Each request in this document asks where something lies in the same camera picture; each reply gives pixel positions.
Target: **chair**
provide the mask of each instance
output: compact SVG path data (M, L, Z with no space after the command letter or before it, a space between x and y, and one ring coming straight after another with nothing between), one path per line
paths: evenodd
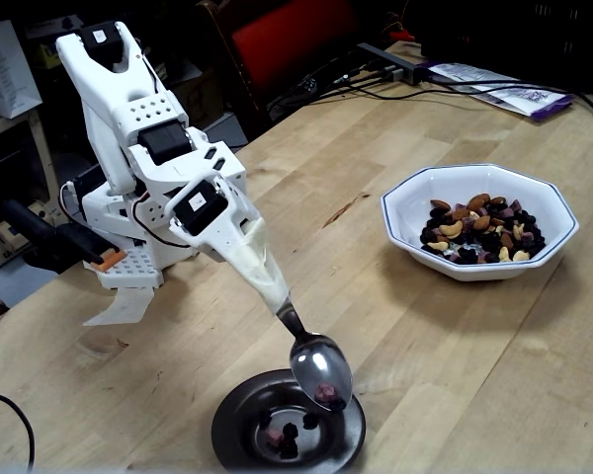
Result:
M198 4L203 39L246 137L272 126L270 100L358 42L351 0L212 0Z

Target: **food on spoon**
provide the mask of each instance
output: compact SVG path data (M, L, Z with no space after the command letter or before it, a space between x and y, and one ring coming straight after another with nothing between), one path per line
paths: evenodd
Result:
M338 396L336 388L325 382L316 387L314 401L332 412L341 412L347 407L347 402Z
M319 383L316 387L316 390L314 391L314 400L319 403L333 402L337 398L338 395L336 395L336 388L329 383Z

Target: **almond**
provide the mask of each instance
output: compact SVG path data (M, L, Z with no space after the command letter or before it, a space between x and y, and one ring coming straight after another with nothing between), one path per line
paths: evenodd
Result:
M470 202L467 204L467 208L469 210L473 210L475 212L477 212L479 209L481 209L483 207L483 205L485 204L485 201L483 200L483 197L473 197Z
M503 244L503 247L507 247L507 250L512 250L514 248L514 242L512 242L512 238L506 233L501 235L501 244Z
M474 222L474 230L485 230L490 225L490 216L484 215Z
M464 217L468 217L469 215L470 211L464 208L454 211L451 217L453 220L462 220Z
M475 197L472 198L472 200L475 199L483 199L483 205L486 205L490 202L490 195L488 193L483 193L482 195L476 195Z
M431 199L431 204L433 204L438 209L451 210L451 205L447 202L443 202L442 200Z

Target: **wooden tabletop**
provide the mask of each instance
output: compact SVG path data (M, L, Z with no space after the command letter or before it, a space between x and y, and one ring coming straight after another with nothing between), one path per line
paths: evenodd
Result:
M347 96L301 109L238 157L303 322L354 369L368 424L357 470L593 471L589 110L535 124L471 98ZM559 186L581 224L563 257L461 283L388 242L382 193L418 168L470 162ZM140 323L82 326L113 298L78 265L0 319L0 393L30 418L37 466L219 469L217 405L287 367L290 334L205 256L166 272ZM0 406L0 464L26 457L24 428Z

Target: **orange part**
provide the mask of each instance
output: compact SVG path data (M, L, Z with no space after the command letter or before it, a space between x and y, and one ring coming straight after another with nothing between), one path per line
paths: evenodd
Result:
M117 252L115 249L108 249L103 254L101 254L103 264L90 264L90 266L98 272L105 272L107 269L116 265L125 257L127 257L127 254L123 250L119 250Z

